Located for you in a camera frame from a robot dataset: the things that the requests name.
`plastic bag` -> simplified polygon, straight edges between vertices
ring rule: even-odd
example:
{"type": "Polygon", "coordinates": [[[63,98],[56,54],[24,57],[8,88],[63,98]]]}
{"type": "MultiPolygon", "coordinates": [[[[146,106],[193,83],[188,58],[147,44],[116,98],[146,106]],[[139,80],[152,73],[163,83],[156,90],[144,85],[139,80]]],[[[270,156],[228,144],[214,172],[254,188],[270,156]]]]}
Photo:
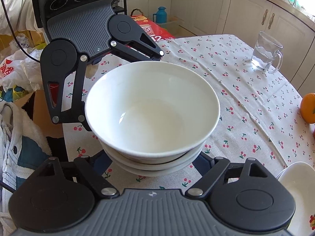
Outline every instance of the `plastic bag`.
{"type": "Polygon", "coordinates": [[[26,58],[25,54],[18,50],[13,55],[4,59],[0,65],[0,84],[5,92],[18,85],[27,91],[33,91],[21,62],[26,58]]]}
{"type": "MultiPolygon", "coordinates": [[[[18,34],[16,36],[16,38],[19,41],[19,43],[21,44],[21,46],[27,50],[27,52],[31,51],[32,47],[30,46],[30,43],[29,43],[27,37],[25,36],[25,34],[18,34]]],[[[6,57],[11,56],[12,54],[14,54],[18,50],[20,50],[20,48],[18,47],[15,40],[13,39],[9,43],[9,47],[3,49],[0,52],[0,61],[3,61],[6,57]]]]}
{"type": "Polygon", "coordinates": [[[18,86],[14,86],[13,89],[12,89],[12,99],[13,99],[13,102],[15,102],[16,100],[24,97],[25,95],[28,94],[28,91],[27,90],[24,90],[23,88],[21,87],[18,87],[18,86]]]}
{"type": "MultiPolygon", "coordinates": [[[[43,50],[34,49],[33,52],[30,54],[31,57],[40,60],[40,55],[43,50]]],[[[42,73],[40,69],[40,63],[26,57],[21,62],[21,67],[29,81],[29,84],[33,91],[43,90],[43,81],[42,81],[42,73]]]]}

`tablecloth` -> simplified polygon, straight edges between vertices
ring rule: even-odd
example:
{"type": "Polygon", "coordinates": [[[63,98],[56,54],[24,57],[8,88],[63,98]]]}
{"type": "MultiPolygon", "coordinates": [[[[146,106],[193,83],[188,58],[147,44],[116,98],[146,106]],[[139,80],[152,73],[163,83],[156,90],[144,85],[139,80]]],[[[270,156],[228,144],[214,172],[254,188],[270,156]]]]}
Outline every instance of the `tablecloth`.
{"type": "MultiPolygon", "coordinates": [[[[231,162],[257,158],[273,175],[296,161],[315,167],[314,125],[300,115],[301,96],[281,75],[254,69],[253,49],[233,35],[212,35],[158,42],[165,52],[162,61],[193,70],[212,85],[220,101],[220,119],[202,151],[211,157],[223,156],[231,162]]],[[[82,100],[92,85],[108,71],[127,64],[107,55],[94,77],[85,79],[82,100]]],[[[63,109],[70,108],[74,74],[67,77],[63,109]]],[[[106,114],[100,120],[106,121],[106,114]]],[[[69,160],[94,155],[102,147],[80,123],[64,124],[69,160]]],[[[131,174],[112,163],[103,175],[120,192],[124,188],[181,188],[187,190],[201,176],[192,164],[161,177],[131,174]]]]}

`orange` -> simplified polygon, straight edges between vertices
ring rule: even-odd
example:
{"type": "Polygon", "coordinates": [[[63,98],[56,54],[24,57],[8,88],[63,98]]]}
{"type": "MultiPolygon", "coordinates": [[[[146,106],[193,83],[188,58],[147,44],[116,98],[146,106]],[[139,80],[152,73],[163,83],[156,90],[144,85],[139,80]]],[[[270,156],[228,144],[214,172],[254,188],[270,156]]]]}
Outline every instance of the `orange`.
{"type": "Polygon", "coordinates": [[[315,123],[315,93],[308,93],[302,99],[300,105],[303,119],[309,123],[315,123]]]}

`bowl rim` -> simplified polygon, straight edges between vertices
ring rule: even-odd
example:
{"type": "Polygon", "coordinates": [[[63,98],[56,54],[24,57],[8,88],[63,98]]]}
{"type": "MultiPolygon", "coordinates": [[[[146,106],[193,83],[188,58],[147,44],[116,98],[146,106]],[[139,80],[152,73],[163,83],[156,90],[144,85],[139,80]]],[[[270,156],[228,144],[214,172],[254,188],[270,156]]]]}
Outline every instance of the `bowl rim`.
{"type": "Polygon", "coordinates": [[[89,124],[92,132],[98,137],[98,139],[100,141],[103,141],[106,145],[112,147],[113,149],[123,153],[123,154],[127,154],[127,155],[130,155],[130,156],[133,156],[133,157],[139,157],[139,158],[162,158],[162,157],[169,157],[169,156],[172,156],[172,155],[177,155],[177,154],[181,154],[181,153],[184,153],[184,152],[187,152],[193,148],[195,148],[196,146],[200,145],[201,143],[203,143],[204,141],[206,141],[206,139],[211,135],[211,133],[214,131],[214,129],[216,128],[218,122],[219,122],[219,118],[220,118],[220,102],[219,102],[219,98],[217,96],[217,94],[215,93],[213,87],[203,78],[201,77],[199,74],[197,74],[196,72],[194,72],[193,70],[190,70],[186,67],[183,67],[181,65],[176,65],[174,63],[170,63],[170,62],[164,62],[164,61],[138,61],[138,62],[132,62],[132,63],[128,63],[128,64],[125,64],[125,65],[122,65],[122,66],[119,66],[119,67],[116,67],[114,68],[113,70],[109,71],[108,73],[106,73],[105,75],[103,75],[100,79],[98,79],[95,84],[91,87],[88,95],[87,95],[87,98],[86,98],[86,101],[85,101],[85,115],[86,115],[86,120],[87,120],[87,123],[89,124]],[[208,131],[208,133],[206,134],[206,136],[204,136],[202,139],[200,140],[197,140],[195,141],[194,143],[190,144],[190,145],[187,145],[187,146],[184,146],[184,147],[181,147],[181,148],[178,148],[176,150],[172,150],[172,151],[167,151],[167,152],[162,152],[162,153],[141,153],[141,152],[138,152],[138,151],[135,151],[135,150],[131,150],[131,149],[122,149],[122,148],[119,148],[115,145],[113,145],[112,143],[108,142],[105,138],[103,138],[98,132],[96,132],[95,128],[93,127],[91,121],[89,120],[89,117],[88,117],[88,112],[87,112],[87,104],[89,103],[89,99],[91,97],[91,90],[93,88],[96,88],[96,85],[97,85],[97,82],[101,81],[103,78],[108,78],[113,71],[116,70],[116,72],[118,71],[122,71],[124,70],[126,67],[129,67],[131,64],[133,65],[140,65],[140,64],[145,64],[145,63],[152,63],[152,64],[161,64],[161,63],[164,63],[164,64],[167,64],[168,67],[176,67],[178,68],[179,70],[185,70],[187,71],[189,74],[192,74],[192,75],[195,75],[196,77],[198,77],[201,81],[203,81],[204,83],[207,84],[207,86],[209,87],[209,90],[212,91],[214,93],[214,97],[215,97],[215,101],[218,105],[218,113],[217,113],[217,118],[216,118],[216,121],[215,123],[213,124],[213,126],[211,127],[210,131],[208,131]]]}

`glass of water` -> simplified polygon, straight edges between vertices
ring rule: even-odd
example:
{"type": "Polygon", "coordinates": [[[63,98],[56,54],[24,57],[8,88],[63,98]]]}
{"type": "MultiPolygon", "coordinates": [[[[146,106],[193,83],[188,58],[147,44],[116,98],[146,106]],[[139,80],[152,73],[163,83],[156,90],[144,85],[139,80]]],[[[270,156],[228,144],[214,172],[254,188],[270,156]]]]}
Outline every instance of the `glass of water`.
{"type": "Polygon", "coordinates": [[[282,65],[282,49],[283,46],[276,39],[265,32],[259,32],[251,62],[255,68],[262,71],[267,71],[270,74],[274,74],[282,65]],[[277,56],[279,56],[278,65],[274,70],[270,70],[272,63],[277,56]]]}

